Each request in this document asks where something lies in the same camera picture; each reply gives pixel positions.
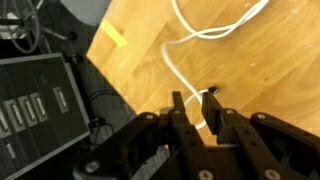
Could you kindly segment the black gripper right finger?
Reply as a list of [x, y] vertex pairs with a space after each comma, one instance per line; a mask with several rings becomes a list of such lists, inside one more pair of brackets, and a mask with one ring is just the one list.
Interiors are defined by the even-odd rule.
[[218, 134], [219, 117], [223, 107], [211, 92], [204, 92], [202, 97], [201, 112], [213, 135]]

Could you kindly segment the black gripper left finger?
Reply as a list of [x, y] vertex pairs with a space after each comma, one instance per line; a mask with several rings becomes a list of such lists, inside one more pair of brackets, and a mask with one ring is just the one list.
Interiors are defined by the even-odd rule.
[[182, 95], [179, 91], [174, 91], [172, 93], [173, 97], [173, 113], [181, 114], [185, 112], [185, 105], [182, 98]]

